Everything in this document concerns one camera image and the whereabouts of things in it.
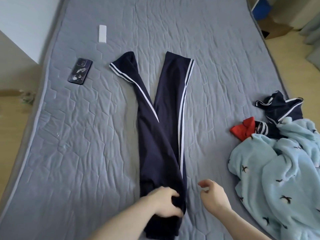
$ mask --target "smartphone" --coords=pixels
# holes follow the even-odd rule
[[[82,85],[92,65],[92,60],[79,58],[75,64],[68,81],[71,83]]]

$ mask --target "white eraser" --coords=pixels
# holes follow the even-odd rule
[[[99,25],[99,43],[107,42],[107,27],[106,25]]]

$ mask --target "light blue blanket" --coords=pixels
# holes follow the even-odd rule
[[[231,153],[235,190],[254,219],[276,239],[320,239],[320,134],[309,119],[278,124],[287,138],[252,134]]]

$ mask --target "track pants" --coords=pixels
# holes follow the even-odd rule
[[[164,186],[179,193],[175,206],[186,212],[186,167],[184,163],[184,109],[186,90],[194,60],[167,52],[154,104],[138,73],[134,52],[126,52],[110,68],[132,83],[138,101],[140,196]],[[147,238],[174,239],[181,219],[154,215],[148,222]]]

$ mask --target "mattress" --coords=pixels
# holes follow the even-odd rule
[[[98,43],[99,25],[106,43]],[[0,239],[85,239],[139,199],[137,101],[108,67],[127,51],[152,100],[167,51],[195,60],[185,107],[187,212],[177,239],[231,239],[201,203],[197,182],[206,178],[257,226],[227,168],[239,144],[229,129],[262,120],[253,101],[285,91],[247,1],[64,0],[1,200]],[[93,61],[83,85],[67,81],[78,58]]]

